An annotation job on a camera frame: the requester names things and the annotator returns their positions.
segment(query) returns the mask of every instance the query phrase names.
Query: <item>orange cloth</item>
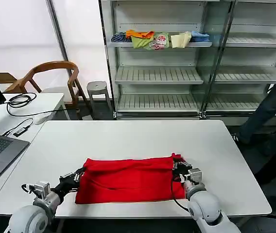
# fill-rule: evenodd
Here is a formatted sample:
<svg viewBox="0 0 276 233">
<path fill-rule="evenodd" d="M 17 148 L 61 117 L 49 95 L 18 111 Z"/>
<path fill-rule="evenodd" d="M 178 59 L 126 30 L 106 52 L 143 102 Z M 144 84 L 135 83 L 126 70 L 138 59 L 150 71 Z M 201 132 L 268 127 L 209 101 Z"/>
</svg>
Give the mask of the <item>orange cloth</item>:
<svg viewBox="0 0 276 233">
<path fill-rule="evenodd" d="M 134 30 L 126 31 L 126 38 L 130 38 L 131 36 L 143 38 L 143 39 L 150 39 L 152 36 L 154 36 L 154 32 L 149 31 L 147 33 L 139 33 L 139 32 L 135 32 Z"/>
</svg>

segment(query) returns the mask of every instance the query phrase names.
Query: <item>black cable on table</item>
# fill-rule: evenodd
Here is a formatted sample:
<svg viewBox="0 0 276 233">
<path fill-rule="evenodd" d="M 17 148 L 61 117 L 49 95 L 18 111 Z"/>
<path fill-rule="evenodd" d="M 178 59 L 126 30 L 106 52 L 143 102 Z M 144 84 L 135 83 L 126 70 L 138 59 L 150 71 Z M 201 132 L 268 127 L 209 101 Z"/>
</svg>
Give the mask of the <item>black cable on table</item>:
<svg viewBox="0 0 276 233">
<path fill-rule="evenodd" d="M 37 97 L 37 94 L 36 93 L 33 93 L 33 92 L 29 92 L 29 93 L 26 93 L 26 94 L 19 94 L 19 95 L 16 95 L 12 98 L 10 98 L 8 100 L 8 102 L 5 102 L 4 104 L 7 104 L 6 105 L 6 110 L 8 112 L 9 115 L 13 116 L 13 117 L 32 117 L 32 116 L 36 116 L 36 115 L 39 115 L 39 114 L 43 114 L 43 113 L 52 113 L 52 112 L 60 112 L 60 111 L 67 111 L 67 110 L 78 110 L 76 108 L 70 108 L 70 109 L 58 109 L 58 110 L 50 110 L 50 111 L 45 111 L 45 112 L 40 112 L 40 113 L 33 113 L 33 114 L 26 114 L 26 115 L 15 115 L 15 114 L 12 114 L 9 110 L 9 108 L 22 108 L 22 107 L 25 107 L 26 105 L 28 105 L 29 103 L 31 103 L 33 100 L 35 100 Z"/>
<path fill-rule="evenodd" d="M 11 128 L 10 130 L 6 131 L 4 134 L 2 134 L 2 136 L 7 136 L 11 133 L 12 130 L 16 129 L 17 127 L 19 127 L 20 125 L 22 125 L 24 122 L 26 122 L 27 120 L 32 120 L 32 122 L 27 125 L 25 128 L 28 129 L 30 128 L 30 126 L 32 126 L 33 124 L 33 118 L 28 118 L 28 119 L 25 119 L 24 121 L 22 121 L 21 123 L 19 123 L 17 126 L 15 126 L 14 128 Z"/>
<path fill-rule="evenodd" d="M 171 182 L 171 193 L 172 193 L 172 199 L 173 199 L 173 201 L 176 202 L 176 204 L 177 204 L 180 208 L 182 208 L 182 209 L 184 209 L 185 211 L 189 212 L 189 210 L 188 210 L 186 207 L 182 206 L 182 205 L 176 200 L 175 195 L 173 194 L 173 179 L 172 179 L 172 182 Z"/>
</svg>

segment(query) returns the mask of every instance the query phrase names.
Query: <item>chair backrest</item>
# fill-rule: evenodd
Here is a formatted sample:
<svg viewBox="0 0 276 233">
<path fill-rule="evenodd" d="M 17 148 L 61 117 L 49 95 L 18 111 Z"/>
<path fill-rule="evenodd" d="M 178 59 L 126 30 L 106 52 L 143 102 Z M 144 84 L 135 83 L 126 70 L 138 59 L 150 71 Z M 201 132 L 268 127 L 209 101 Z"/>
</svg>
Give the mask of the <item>chair backrest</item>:
<svg viewBox="0 0 276 233">
<path fill-rule="evenodd" d="M 16 80 L 10 73 L 0 73 L 0 83 L 14 83 Z"/>
<path fill-rule="evenodd" d="M 0 73 L 0 84 L 10 84 L 3 93 L 22 93 L 19 85 L 18 85 L 18 80 L 11 75 L 10 73 Z"/>
<path fill-rule="evenodd" d="M 40 93 L 42 90 L 36 84 L 36 82 L 33 80 L 33 77 L 37 73 L 48 71 L 48 70 L 51 70 L 51 69 L 70 69 L 70 70 L 73 70 L 73 73 L 70 76 L 69 81 L 68 81 L 68 88 L 71 92 L 72 85 L 74 85 L 75 82 L 76 82 L 76 79 L 77 79 L 77 76 L 78 76 L 78 73 L 79 73 L 79 69 L 78 69 L 78 67 L 75 63 L 67 62 L 67 61 L 46 62 L 46 63 L 40 64 L 40 65 L 32 68 L 26 74 L 26 76 L 20 81 L 20 83 L 19 83 L 20 89 L 24 93 L 26 93 L 27 91 L 25 89 L 25 84 L 29 81 L 32 84 L 32 86 L 37 90 L 37 92 Z"/>
</svg>

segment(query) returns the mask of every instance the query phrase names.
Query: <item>yellow cloth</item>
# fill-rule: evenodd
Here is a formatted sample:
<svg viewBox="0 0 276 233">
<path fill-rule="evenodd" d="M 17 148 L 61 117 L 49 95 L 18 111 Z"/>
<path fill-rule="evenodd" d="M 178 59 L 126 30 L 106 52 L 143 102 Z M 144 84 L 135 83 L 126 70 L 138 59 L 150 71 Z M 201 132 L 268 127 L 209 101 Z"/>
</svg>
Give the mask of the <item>yellow cloth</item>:
<svg viewBox="0 0 276 233">
<path fill-rule="evenodd" d="M 151 36 L 152 37 L 154 36 L 154 32 L 150 31 L 147 33 L 139 33 L 139 32 L 135 32 L 134 30 L 126 31 L 126 38 L 129 38 L 131 36 L 138 37 L 138 38 L 144 38 L 144 39 L 150 39 Z"/>
<path fill-rule="evenodd" d="M 135 49 L 146 46 L 154 39 L 153 36 L 151 36 L 149 39 L 137 38 L 134 36 L 131 36 L 131 38 L 132 38 L 133 46 Z"/>
<path fill-rule="evenodd" d="M 172 47 L 184 48 L 190 42 L 191 37 L 192 35 L 190 32 L 180 33 L 179 35 L 171 35 Z"/>
</svg>

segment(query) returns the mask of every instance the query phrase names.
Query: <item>red cloth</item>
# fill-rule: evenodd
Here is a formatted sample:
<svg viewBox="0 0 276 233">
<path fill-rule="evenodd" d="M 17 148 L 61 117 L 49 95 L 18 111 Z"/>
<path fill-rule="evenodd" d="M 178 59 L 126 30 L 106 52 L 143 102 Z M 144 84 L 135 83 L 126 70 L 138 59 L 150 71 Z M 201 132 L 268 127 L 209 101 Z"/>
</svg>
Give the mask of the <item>red cloth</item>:
<svg viewBox="0 0 276 233">
<path fill-rule="evenodd" d="M 173 158 L 99 161 L 87 159 L 76 204 L 171 200 Z M 176 199 L 185 198 L 181 183 L 173 182 Z"/>
</svg>

